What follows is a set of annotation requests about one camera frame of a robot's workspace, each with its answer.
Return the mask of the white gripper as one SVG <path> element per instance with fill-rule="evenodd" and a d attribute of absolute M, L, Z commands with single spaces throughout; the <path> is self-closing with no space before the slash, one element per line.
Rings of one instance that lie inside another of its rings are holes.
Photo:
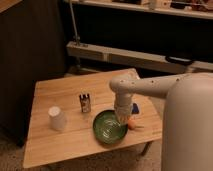
<path fill-rule="evenodd" d="M 126 103 L 126 104 L 119 104 L 116 103 L 114 105 L 115 114 L 119 121 L 127 121 L 132 113 L 132 104 Z"/>

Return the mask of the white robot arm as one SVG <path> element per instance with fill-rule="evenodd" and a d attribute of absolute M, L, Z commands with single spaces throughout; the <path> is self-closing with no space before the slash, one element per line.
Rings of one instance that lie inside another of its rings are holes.
<path fill-rule="evenodd" d="M 161 171 L 213 171 L 213 73 L 143 79 L 125 73 L 109 86 L 122 124 L 131 115 L 133 95 L 165 100 Z"/>

